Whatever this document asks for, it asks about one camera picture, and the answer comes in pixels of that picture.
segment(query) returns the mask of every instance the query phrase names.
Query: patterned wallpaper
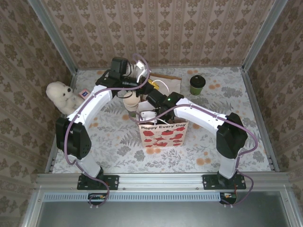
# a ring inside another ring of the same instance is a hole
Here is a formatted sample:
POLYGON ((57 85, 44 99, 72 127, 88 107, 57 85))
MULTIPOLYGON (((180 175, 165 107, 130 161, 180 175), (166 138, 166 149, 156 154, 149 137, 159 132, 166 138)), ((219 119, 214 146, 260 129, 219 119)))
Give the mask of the patterned wallpaper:
POLYGON ((0 1, 0 226, 18 226, 60 115, 46 85, 68 70, 26 0, 0 1))
POLYGON ((241 65, 274 0, 43 0, 78 68, 241 65))
POLYGON ((279 167, 303 210, 303 1, 290 0, 249 75, 279 167))

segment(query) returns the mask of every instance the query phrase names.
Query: paper bag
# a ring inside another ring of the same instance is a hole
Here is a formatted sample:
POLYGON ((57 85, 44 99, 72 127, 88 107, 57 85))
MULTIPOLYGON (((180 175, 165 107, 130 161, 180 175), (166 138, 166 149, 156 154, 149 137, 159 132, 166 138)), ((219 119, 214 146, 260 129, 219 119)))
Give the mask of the paper bag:
POLYGON ((140 124, 142 144, 146 148, 177 147, 184 143, 188 122, 174 124, 140 124))

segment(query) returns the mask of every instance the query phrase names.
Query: floral tablecloth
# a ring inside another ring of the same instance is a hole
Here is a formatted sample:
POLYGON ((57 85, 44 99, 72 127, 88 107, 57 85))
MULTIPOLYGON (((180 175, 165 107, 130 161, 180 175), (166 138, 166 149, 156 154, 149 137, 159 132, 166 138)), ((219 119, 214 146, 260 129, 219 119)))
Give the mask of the floral tablecloth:
MULTIPOLYGON (((270 171, 239 68, 152 69, 152 72, 181 77, 181 93, 198 105, 223 114, 237 113, 259 141, 257 150, 241 158, 239 169, 270 171), (199 96, 189 92, 189 80, 196 74, 206 79, 206 86, 199 96)), ((92 90, 102 73, 99 70, 79 71, 75 92, 85 88, 92 90)), ((144 148, 138 126, 129 120, 122 99, 117 97, 95 117, 89 135, 92 155, 105 173, 216 172, 220 166, 215 137, 191 122, 183 146, 144 148)), ((243 149, 253 146, 254 141, 249 137, 243 149)), ((69 166, 59 150, 53 173, 79 173, 79 170, 69 166)))

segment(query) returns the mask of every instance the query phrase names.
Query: white teddy bear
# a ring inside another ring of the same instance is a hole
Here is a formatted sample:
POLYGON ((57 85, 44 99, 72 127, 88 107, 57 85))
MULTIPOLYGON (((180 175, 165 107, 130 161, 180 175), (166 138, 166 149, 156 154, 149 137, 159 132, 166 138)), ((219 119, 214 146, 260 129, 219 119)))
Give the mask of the white teddy bear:
POLYGON ((63 114, 72 114, 84 100, 74 94, 69 86, 59 81, 50 83, 46 88, 49 99, 63 114))

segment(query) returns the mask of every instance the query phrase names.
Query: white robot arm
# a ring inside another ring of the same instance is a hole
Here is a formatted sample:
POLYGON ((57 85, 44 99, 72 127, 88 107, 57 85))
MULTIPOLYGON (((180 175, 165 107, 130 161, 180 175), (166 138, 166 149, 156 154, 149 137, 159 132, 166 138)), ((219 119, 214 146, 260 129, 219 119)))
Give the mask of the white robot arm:
MULTIPOLYGON (((123 74, 120 75, 117 72, 119 70, 113 70, 113 74, 109 74, 108 77, 102 76, 98 79, 96 86, 84 103, 67 119, 59 118, 56 122, 57 147, 64 150, 64 144, 67 144, 68 158, 76 160, 85 173, 95 178, 98 178, 100 173, 103 175, 103 170, 89 153, 91 141, 87 130, 92 119, 117 93, 117 91, 111 90, 101 91, 107 87, 136 87, 145 80, 144 77, 141 77, 141 80, 137 82, 136 78, 126 78, 122 76, 123 74), (71 130, 67 132, 67 128, 72 121, 71 130), (64 139, 66 133, 69 134, 67 141, 64 139)), ((208 113, 243 126, 238 115, 232 113, 226 116, 212 112, 190 102, 187 98, 175 92, 167 97, 154 89, 153 85, 149 83, 137 89, 136 93, 147 95, 147 101, 158 110, 158 114, 166 113, 162 116, 162 119, 167 120, 175 116, 184 118, 202 126, 216 136, 217 150, 221 156, 219 175, 225 179, 231 179, 234 176, 238 152, 244 146, 247 138, 246 132, 207 113, 191 108, 191 106, 197 106, 208 113)))

